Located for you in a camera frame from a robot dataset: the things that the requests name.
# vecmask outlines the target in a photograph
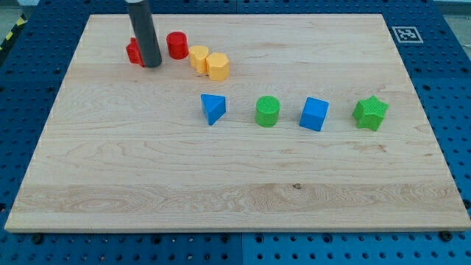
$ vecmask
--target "blue triangular prism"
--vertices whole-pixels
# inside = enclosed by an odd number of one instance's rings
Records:
[[[226,97],[201,94],[201,106],[209,125],[213,125],[226,112]]]

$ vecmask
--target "black cylinder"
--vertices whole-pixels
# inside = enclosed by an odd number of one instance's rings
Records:
[[[159,43],[155,35],[149,2],[147,0],[125,1],[144,65],[150,68],[159,66],[162,63],[162,56],[160,55]]]

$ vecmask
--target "wooden board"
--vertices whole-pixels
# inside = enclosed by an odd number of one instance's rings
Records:
[[[163,65],[129,64],[127,15],[92,15],[10,213],[10,232],[466,230],[470,218],[380,15],[155,15]],[[230,58],[212,82],[165,37]],[[227,97],[212,127],[201,93]],[[282,104],[273,128],[255,102]],[[388,102],[377,132],[352,111]],[[322,132],[298,126],[307,96]]]

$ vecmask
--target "blue perforated panel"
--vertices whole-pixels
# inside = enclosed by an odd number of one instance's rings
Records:
[[[415,27],[423,43],[393,39],[470,206],[471,62],[431,1],[168,0],[151,6],[154,13],[382,13],[391,31]],[[2,227],[88,16],[125,12],[123,1],[41,1],[0,67]],[[470,241],[470,232],[41,237],[2,229],[0,264],[470,264]]]

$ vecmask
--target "red block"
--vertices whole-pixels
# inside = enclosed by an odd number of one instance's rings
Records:
[[[127,56],[130,58],[131,63],[137,63],[142,67],[146,67],[144,65],[144,61],[142,60],[141,50],[139,49],[138,42],[135,38],[131,38],[131,43],[126,46]]]
[[[183,32],[171,32],[167,35],[170,57],[180,60],[188,56],[188,42]]]

